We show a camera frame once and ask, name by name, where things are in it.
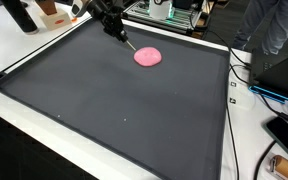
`bottle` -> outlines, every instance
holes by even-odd
[[[20,0],[1,0],[1,2],[25,34],[31,35],[38,32],[36,24]]]

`white table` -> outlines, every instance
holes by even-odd
[[[65,7],[64,5],[62,6],[63,9],[69,9],[69,7]],[[220,45],[159,30],[145,25],[140,25],[129,21],[124,21],[124,23],[130,26],[135,26],[155,33],[161,33],[167,36],[187,40],[193,43],[222,50],[227,49],[226,47]],[[16,27],[14,24],[10,23],[6,28],[12,29]],[[21,31],[14,31],[13,33],[8,32],[12,35],[9,37],[10,39],[7,41],[7,44],[5,44],[4,41],[6,38],[6,36],[3,35],[4,30],[0,30],[0,37],[3,37],[0,39],[0,47],[3,49],[2,53],[0,53],[0,70],[8,67],[18,59],[21,59],[30,52],[39,48],[48,40],[56,37],[58,34],[61,34],[64,30],[66,29],[63,28],[62,30],[58,30],[56,32],[42,31],[42,34],[30,37],[22,35],[23,33]],[[21,62],[17,63],[14,67],[10,68],[6,72],[12,71],[15,67],[18,67],[25,61],[29,60],[40,51],[42,51],[42,49],[23,59]],[[236,53],[243,61],[247,62],[250,60],[251,56],[249,53],[237,50]],[[238,64],[238,61],[232,57],[231,63]],[[236,70],[242,78],[247,79],[247,72],[239,68],[236,68]],[[237,87],[229,86],[228,97],[234,98],[237,101],[237,104],[229,104],[229,109],[231,113],[232,126],[240,167],[240,179],[253,179],[253,172],[256,162],[266,147],[269,145],[269,143],[272,141],[272,138],[270,138],[261,127],[261,124],[266,120],[271,119],[274,114],[265,107],[265,105],[257,96],[249,92],[247,86],[238,81],[233,73],[230,74],[229,80],[230,82],[236,82],[237,84]],[[279,103],[270,100],[269,103],[276,110],[283,111],[283,108]],[[155,175],[140,168],[132,162],[99,146],[93,141],[73,132],[72,130],[58,124],[48,117],[45,117],[31,110],[30,108],[2,95],[1,93],[0,117],[99,179],[158,179]],[[221,179],[234,180],[236,179],[236,167],[234,163],[234,154],[230,131],[228,128],[228,121],[226,122],[227,123],[225,126],[223,143]],[[268,157],[263,162],[258,179],[275,179],[267,172],[268,160],[274,154],[280,154],[288,158],[288,155],[278,145],[275,145]]]

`pink play-doh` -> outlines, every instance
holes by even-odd
[[[154,66],[161,62],[162,55],[153,47],[145,47],[134,54],[134,60],[141,66]]]

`black tray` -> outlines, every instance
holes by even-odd
[[[139,66],[90,20],[0,79],[0,92],[160,178],[219,179],[229,53],[125,28],[162,62]]]

